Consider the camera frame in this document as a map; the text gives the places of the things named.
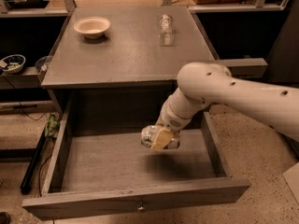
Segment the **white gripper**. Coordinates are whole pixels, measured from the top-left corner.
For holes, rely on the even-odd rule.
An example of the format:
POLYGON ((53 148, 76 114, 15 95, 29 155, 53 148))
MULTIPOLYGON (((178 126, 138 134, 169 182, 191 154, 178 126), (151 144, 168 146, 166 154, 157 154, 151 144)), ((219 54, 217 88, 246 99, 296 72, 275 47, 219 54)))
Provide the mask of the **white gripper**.
POLYGON ((164 126, 155 135, 151 149, 164 149, 174 137, 172 131, 184 129, 192 120, 195 110, 190 102, 181 102, 173 98, 168 98, 160 111, 157 124, 164 126))

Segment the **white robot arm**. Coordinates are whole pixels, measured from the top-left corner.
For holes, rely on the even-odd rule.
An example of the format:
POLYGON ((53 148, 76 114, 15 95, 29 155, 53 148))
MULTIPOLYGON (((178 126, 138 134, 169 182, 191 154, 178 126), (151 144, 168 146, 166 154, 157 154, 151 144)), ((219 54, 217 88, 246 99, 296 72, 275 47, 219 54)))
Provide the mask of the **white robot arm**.
POLYGON ((178 88, 163 104, 151 147, 165 148, 200 110, 227 105, 299 141, 299 89, 234 78, 220 64, 188 63, 178 72, 178 88))

